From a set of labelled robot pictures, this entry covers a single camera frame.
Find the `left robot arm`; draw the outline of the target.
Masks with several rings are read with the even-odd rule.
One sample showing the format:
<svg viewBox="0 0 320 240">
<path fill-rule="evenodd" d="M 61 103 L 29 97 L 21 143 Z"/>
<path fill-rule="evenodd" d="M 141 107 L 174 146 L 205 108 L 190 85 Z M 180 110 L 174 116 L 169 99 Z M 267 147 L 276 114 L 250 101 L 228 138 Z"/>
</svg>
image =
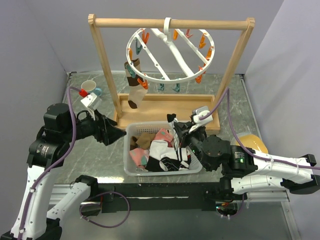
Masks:
<svg viewBox="0 0 320 240">
<path fill-rule="evenodd" d="M 58 173 L 75 142 L 94 137 L 105 146 L 111 145 L 127 133 L 117 123 L 97 110 L 79 119 L 72 106 L 52 104 L 43 116 L 42 126 L 29 147 L 27 181 L 17 219 L 2 240 L 59 240 L 67 217 L 80 204 L 94 201 L 99 195 L 95 177 L 81 175 L 71 190 L 49 208 L 51 194 Z"/>
</svg>

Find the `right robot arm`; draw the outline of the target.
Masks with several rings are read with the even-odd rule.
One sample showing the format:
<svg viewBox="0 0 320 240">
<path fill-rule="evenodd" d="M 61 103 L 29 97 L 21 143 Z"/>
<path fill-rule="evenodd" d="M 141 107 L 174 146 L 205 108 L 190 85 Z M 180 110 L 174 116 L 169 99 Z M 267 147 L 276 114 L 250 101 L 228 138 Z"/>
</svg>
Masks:
<svg viewBox="0 0 320 240">
<path fill-rule="evenodd" d="M 314 155 L 280 157 L 256 149 L 232 145 L 204 126 L 191 122 L 172 124 L 174 139 L 188 147 L 208 172 L 221 169 L 219 195 L 230 199 L 251 191 L 287 189 L 291 194 L 309 195 L 320 189 L 320 177 L 313 173 Z"/>
</svg>

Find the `cream brown ribbed sock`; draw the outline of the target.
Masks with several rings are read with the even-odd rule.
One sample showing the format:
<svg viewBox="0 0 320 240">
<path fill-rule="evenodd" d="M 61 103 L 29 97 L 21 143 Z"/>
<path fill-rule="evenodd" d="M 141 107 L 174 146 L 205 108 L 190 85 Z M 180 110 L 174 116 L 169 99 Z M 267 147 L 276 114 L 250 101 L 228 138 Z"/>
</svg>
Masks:
<svg viewBox="0 0 320 240">
<path fill-rule="evenodd" d="M 140 59 L 136 58 L 132 60 L 132 64 L 129 64 L 130 67 L 134 66 L 138 71 L 141 70 Z M 135 78 L 132 78 L 128 71 L 125 69 L 126 78 L 129 85 L 129 95 L 128 95 L 128 104 L 132 109 L 137 109 L 148 90 L 144 89 L 137 81 L 140 78 L 139 75 L 136 74 Z"/>
</svg>

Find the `black white striped sock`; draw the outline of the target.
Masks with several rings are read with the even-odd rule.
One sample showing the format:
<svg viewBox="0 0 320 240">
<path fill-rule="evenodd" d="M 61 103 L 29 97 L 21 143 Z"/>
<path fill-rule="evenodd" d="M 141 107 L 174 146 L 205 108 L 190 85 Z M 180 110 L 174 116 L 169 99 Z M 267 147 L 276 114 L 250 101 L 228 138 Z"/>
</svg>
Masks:
<svg viewBox="0 0 320 240">
<path fill-rule="evenodd" d="M 178 121 L 177 115 L 175 113 L 173 114 L 167 114 L 167 122 L 173 132 L 173 146 L 174 149 L 177 151 L 180 148 L 180 140 L 182 138 L 182 130 L 184 123 L 181 121 Z"/>
</svg>

